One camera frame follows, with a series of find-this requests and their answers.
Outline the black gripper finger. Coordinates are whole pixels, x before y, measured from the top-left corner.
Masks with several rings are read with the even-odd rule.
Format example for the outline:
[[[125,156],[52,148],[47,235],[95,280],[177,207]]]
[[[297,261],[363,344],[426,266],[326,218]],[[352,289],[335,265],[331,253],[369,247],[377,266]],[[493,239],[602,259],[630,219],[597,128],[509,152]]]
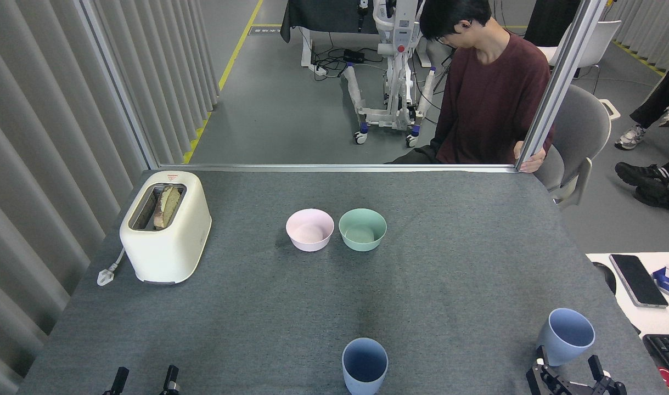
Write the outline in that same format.
[[[588,358],[588,367],[591,370],[593,379],[595,380],[595,385],[593,385],[592,390],[588,394],[615,394],[616,390],[614,388],[615,382],[608,373],[603,370],[600,363],[599,357],[597,355],[591,355]]]
[[[544,346],[535,350],[535,363],[526,372],[527,384],[531,394],[570,394],[561,377],[545,364],[547,351]]]
[[[177,366],[168,366],[160,395],[179,395],[178,373],[179,368]]]
[[[109,390],[103,392],[103,395],[120,395],[124,390],[128,375],[128,368],[120,366],[114,376],[113,385],[111,385]]]

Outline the person's left hand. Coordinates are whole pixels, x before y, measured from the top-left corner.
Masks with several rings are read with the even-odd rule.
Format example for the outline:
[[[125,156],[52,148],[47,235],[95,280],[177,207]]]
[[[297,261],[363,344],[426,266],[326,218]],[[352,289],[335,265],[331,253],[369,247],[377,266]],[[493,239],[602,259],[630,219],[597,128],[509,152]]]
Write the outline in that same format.
[[[524,142],[516,142],[513,148],[513,155],[516,160],[520,159],[520,154]],[[544,148],[540,148],[534,155],[530,156],[527,160],[520,164],[518,168],[519,172],[522,173],[534,173],[537,171],[540,166],[543,164],[543,160],[547,157],[547,151]]]

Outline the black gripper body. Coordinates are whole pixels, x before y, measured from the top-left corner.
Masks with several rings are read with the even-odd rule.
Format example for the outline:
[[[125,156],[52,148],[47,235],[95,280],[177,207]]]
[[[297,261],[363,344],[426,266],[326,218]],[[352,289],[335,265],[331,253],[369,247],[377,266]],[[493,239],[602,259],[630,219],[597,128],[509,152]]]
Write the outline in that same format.
[[[565,394],[626,394],[626,387],[622,382],[613,379],[601,379],[590,385],[577,382],[562,384]]]

